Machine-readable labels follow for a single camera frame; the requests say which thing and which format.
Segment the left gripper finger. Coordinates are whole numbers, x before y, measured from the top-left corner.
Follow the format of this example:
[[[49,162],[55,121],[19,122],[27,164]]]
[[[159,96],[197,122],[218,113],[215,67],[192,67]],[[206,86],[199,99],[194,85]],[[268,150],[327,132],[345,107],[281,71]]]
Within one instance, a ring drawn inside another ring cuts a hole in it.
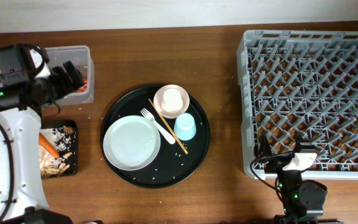
[[[54,87],[56,99],[63,98],[73,91],[72,80],[62,67],[52,68],[50,81]]]
[[[61,75],[64,92],[73,92],[85,85],[81,72],[71,61],[63,63],[64,72]]]

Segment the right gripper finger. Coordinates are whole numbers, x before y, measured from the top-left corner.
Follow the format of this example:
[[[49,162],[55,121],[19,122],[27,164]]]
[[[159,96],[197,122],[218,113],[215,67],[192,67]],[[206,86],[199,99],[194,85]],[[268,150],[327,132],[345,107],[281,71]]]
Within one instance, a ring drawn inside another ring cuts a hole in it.
[[[262,133],[259,141],[258,157],[267,157],[272,155],[272,147],[269,144],[266,133]]]
[[[306,142],[301,134],[297,134],[295,138],[295,147],[293,152],[295,153],[314,153],[314,146]]]

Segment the red snack wrapper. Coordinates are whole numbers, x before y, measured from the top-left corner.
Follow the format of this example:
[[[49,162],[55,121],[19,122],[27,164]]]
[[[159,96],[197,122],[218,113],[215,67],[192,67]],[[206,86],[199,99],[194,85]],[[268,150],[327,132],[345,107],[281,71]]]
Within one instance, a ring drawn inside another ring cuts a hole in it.
[[[80,87],[79,89],[75,90],[75,93],[82,93],[85,92],[87,90],[88,87],[88,80],[87,79],[83,79],[83,86]]]

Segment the rice and food scraps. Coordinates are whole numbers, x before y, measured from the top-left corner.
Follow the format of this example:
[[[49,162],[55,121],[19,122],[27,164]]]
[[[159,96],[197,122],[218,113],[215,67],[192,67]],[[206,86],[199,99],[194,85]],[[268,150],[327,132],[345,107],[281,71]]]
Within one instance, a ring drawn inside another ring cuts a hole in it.
[[[39,164],[43,179],[72,175],[76,171],[76,131],[62,126],[40,130]]]

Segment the orange carrot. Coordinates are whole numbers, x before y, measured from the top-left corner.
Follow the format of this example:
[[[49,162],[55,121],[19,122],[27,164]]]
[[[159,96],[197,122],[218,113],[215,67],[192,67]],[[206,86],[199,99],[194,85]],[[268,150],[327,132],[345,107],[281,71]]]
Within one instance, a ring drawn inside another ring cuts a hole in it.
[[[39,145],[42,146],[47,152],[51,154],[55,159],[60,157],[58,151],[49,143],[49,141],[40,133]]]

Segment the wooden chopstick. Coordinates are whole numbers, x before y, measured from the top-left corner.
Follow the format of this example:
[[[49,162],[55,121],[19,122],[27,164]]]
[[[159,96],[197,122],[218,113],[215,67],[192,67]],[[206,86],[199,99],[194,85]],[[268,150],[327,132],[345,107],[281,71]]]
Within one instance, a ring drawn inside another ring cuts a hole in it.
[[[177,135],[174,133],[173,129],[170,127],[170,125],[167,123],[166,119],[157,111],[156,107],[154,106],[154,103],[152,102],[152,100],[149,98],[148,101],[150,102],[150,104],[152,105],[152,107],[154,108],[154,110],[157,112],[157,114],[159,115],[160,119],[163,121],[163,123],[166,125],[166,127],[168,128],[168,130],[170,131],[170,133],[172,134],[172,136],[175,138],[176,142],[178,143],[178,145],[182,148],[183,152],[187,155],[188,151],[186,150],[186,147],[183,145],[183,143],[178,139]]]

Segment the light blue cup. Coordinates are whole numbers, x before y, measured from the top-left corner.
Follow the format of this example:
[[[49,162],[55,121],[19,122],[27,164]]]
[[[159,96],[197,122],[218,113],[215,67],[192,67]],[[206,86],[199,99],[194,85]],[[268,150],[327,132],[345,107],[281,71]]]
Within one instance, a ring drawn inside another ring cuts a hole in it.
[[[175,120],[174,133],[179,140],[189,141],[196,135],[194,117],[189,113],[179,115]]]

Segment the pink bowl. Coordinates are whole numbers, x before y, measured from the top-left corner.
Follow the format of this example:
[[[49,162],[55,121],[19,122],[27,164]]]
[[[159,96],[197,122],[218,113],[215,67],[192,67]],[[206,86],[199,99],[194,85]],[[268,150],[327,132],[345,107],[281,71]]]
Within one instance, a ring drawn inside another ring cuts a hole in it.
[[[163,98],[163,93],[165,90],[169,89],[169,88],[175,88],[177,89],[180,94],[181,94],[181,98],[183,100],[183,106],[181,107],[180,110],[174,112],[174,113],[169,113],[167,111],[165,111],[162,108],[162,98]],[[181,86],[178,85],[165,85],[161,88],[159,88],[156,92],[156,94],[154,95],[154,99],[153,99],[153,103],[154,106],[156,107],[157,111],[165,118],[169,118],[169,119],[173,119],[176,118],[177,116],[183,114],[189,107],[190,105],[190,96],[187,93],[187,91],[182,88]]]

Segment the grey plate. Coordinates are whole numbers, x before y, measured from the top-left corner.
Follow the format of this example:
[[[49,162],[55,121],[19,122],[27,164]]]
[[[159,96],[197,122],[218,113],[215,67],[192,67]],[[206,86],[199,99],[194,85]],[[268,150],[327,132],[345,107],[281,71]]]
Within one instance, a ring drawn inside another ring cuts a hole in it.
[[[142,116],[125,116],[113,122],[102,140],[106,160],[121,170],[148,166],[160,150],[160,133]]]

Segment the white plastic fork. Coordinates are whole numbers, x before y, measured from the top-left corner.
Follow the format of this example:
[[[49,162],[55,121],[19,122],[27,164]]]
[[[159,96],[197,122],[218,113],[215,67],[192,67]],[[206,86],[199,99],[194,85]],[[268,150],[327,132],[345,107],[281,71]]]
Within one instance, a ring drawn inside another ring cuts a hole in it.
[[[160,124],[158,124],[158,122],[156,122],[156,120],[151,112],[149,112],[145,108],[141,109],[140,112],[143,117],[147,118],[149,121],[151,121],[156,126],[156,128],[158,129],[160,134],[166,139],[166,141],[169,144],[175,144],[175,142],[176,142],[175,138],[167,130],[165,130]]]

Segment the white cup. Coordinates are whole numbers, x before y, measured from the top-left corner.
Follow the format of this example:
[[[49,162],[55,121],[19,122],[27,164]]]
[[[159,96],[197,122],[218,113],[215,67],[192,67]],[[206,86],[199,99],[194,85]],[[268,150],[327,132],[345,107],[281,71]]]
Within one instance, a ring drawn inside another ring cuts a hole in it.
[[[183,100],[180,92],[175,88],[169,88],[164,91],[162,98],[162,108],[169,112],[174,113],[181,109]]]

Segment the brown food lump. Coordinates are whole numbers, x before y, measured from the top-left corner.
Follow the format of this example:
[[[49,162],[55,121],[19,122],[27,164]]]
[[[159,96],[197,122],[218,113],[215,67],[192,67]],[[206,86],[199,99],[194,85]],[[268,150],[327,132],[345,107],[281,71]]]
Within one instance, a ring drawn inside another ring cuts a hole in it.
[[[63,132],[65,134],[73,134],[75,132],[75,128],[74,127],[71,127],[71,126],[63,126]]]

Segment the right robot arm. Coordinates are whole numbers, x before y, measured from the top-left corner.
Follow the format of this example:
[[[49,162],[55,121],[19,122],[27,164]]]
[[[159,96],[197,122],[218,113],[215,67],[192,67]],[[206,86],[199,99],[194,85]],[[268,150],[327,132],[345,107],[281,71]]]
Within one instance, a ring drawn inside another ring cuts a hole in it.
[[[283,214],[275,215],[274,223],[318,223],[323,215],[327,187],[315,180],[304,180],[302,173],[309,169],[317,157],[315,146],[301,136],[296,137],[293,150],[274,154],[265,134],[260,137],[262,155],[256,162],[264,163],[277,177],[274,191],[283,205]]]

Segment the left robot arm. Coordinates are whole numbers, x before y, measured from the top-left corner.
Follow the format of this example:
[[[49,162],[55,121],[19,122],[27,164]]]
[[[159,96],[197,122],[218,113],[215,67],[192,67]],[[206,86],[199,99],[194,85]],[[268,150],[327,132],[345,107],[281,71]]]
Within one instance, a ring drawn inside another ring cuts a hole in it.
[[[0,223],[71,223],[45,198],[39,167],[42,108],[84,85],[71,61],[49,68],[32,44],[0,48]]]

